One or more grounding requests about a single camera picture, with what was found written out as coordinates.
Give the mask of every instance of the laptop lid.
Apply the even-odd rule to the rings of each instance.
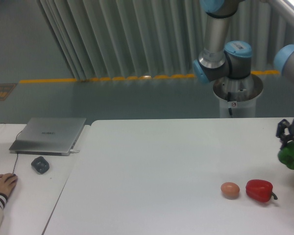
[[[12,153],[64,155],[74,147],[85,118],[32,118],[10,147]]]

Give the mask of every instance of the metal pipe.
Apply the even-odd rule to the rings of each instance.
[[[204,50],[199,55],[199,62],[206,68],[219,68],[224,64],[225,54],[223,49],[230,22],[231,17],[216,19],[208,16]]]
[[[294,27],[294,0],[267,1],[289,24]]]

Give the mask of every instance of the bell pepper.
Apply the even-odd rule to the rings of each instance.
[[[290,141],[280,150],[278,158],[289,169],[294,170],[294,141]]]
[[[277,200],[272,189],[272,184],[266,180],[250,180],[246,184],[246,194],[258,202],[268,202],[272,196]]]

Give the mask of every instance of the blue joint cap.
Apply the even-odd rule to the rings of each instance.
[[[283,69],[289,57],[294,52],[294,44],[283,47],[275,56],[273,64],[274,67],[283,74]]]
[[[250,44],[243,41],[232,41],[225,45],[225,51],[239,58],[251,58],[252,50]]]
[[[207,13],[218,11],[224,4],[224,0],[200,0],[200,5]]]
[[[206,74],[204,73],[204,71],[202,70],[198,60],[194,60],[193,61],[193,69],[194,69],[194,73],[196,75],[196,77],[198,78],[198,80],[203,83],[203,84],[207,84],[210,81],[208,80]]]

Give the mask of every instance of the yellow line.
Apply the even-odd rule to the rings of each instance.
[[[280,74],[278,70],[267,70],[267,71],[252,71],[253,75],[268,75],[268,74]]]
[[[251,72],[254,75],[268,75],[268,74],[280,74],[279,71],[277,70],[267,70],[267,71],[252,71]],[[102,77],[102,78],[90,78],[86,81],[83,82],[99,82],[99,81],[126,81],[126,80],[148,80],[148,79],[181,79],[181,78],[195,78],[194,74],[187,74],[187,75],[182,75],[182,74],[175,74],[172,76],[167,76],[167,75],[157,75],[154,78],[150,76],[141,76],[141,77],[136,77],[136,76],[131,76],[128,78],[125,77]],[[32,79],[32,80],[21,80],[19,83],[50,83],[50,82],[77,82],[75,78],[59,78],[59,79]]]

